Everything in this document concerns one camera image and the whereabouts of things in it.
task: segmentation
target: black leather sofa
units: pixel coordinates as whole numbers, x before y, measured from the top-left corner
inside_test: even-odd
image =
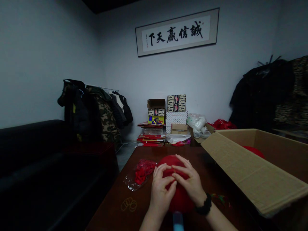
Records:
[[[68,131],[61,120],[0,130],[0,230],[85,229],[119,170],[113,144],[74,155]]]

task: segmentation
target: blue handle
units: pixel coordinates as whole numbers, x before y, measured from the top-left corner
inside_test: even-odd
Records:
[[[173,230],[184,231],[183,215],[180,212],[175,212],[173,214]]]

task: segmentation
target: dark clothing pile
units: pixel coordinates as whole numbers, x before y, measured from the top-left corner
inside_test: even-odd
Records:
[[[290,61],[295,83],[287,99],[277,105],[275,122],[308,127],[308,56]]]
[[[230,121],[237,128],[273,128],[276,106],[287,98],[294,85],[292,64],[276,60],[250,70],[237,84],[230,105]]]
[[[99,87],[64,80],[58,104],[65,106],[64,120],[79,141],[114,142],[117,149],[121,146],[119,129],[131,123],[133,117],[125,97],[120,97],[125,102],[124,112],[113,97]]]

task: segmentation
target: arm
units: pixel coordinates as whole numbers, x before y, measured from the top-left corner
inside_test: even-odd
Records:
[[[204,201],[207,199],[206,193],[204,192],[200,176],[197,171],[192,167],[191,163],[185,158],[176,155],[176,157],[185,165],[185,167],[174,166],[172,167],[179,170],[189,176],[187,180],[184,180],[177,173],[172,176],[181,184],[187,191],[191,200],[197,207],[202,207]],[[208,215],[205,217],[214,231],[233,231],[237,230],[232,223],[221,213],[221,211],[212,203],[212,207]]]
[[[148,212],[141,224],[140,231],[159,230],[160,225],[168,212],[171,200],[175,194],[177,181],[174,181],[175,179],[172,176],[163,178],[163,171],[166,169],[171,169],[171,166],[162,164],[154,169],[151,202]],[[166,190],[166,186],[172,181],[174,182],[171,184],[169,190]]]

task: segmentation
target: ceiling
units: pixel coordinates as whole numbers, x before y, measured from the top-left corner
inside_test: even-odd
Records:
[[[82,0],[90,10],[95,13],[99,14],[104,11],[112,10],[114,8],[118,8],[120,6],[124,6],[139,0]]]

